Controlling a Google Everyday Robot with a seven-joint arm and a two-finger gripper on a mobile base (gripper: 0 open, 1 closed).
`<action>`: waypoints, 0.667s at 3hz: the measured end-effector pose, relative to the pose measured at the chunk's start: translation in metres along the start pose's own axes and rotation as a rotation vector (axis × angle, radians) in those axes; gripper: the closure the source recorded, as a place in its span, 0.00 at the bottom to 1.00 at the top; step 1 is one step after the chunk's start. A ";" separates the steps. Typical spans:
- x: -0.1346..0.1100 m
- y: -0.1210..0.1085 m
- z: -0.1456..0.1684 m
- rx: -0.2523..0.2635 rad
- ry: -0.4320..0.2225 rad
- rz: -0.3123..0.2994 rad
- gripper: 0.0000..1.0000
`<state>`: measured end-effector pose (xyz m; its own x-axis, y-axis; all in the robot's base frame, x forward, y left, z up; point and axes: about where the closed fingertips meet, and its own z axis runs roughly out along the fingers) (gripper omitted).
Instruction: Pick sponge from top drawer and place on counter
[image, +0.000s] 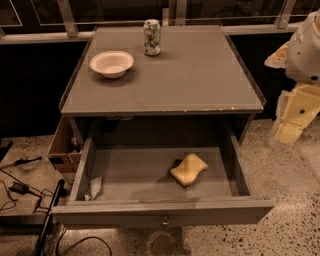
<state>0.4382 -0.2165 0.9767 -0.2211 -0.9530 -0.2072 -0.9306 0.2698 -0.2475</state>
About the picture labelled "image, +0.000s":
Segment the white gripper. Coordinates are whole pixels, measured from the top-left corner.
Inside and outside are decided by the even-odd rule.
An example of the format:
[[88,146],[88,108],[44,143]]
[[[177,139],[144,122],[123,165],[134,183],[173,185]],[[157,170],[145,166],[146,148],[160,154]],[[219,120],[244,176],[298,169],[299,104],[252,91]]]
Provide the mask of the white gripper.
[[[288,42],[267,57],[264,65],[270,68],[285,68]],[[292,145],[320,112],[320,88],[301,84],[288,96],[288,102],[277,128],[275,140],[281,144]]]

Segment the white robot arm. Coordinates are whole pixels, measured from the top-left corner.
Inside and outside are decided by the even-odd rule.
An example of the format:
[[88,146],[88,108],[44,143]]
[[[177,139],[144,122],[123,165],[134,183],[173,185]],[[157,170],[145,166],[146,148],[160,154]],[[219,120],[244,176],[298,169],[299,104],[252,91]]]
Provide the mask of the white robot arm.
[[293,145],[320,112],[320,10],[310,13],[264,65],[284,68],[296,82],[278,99],[273,137],[279,144]]

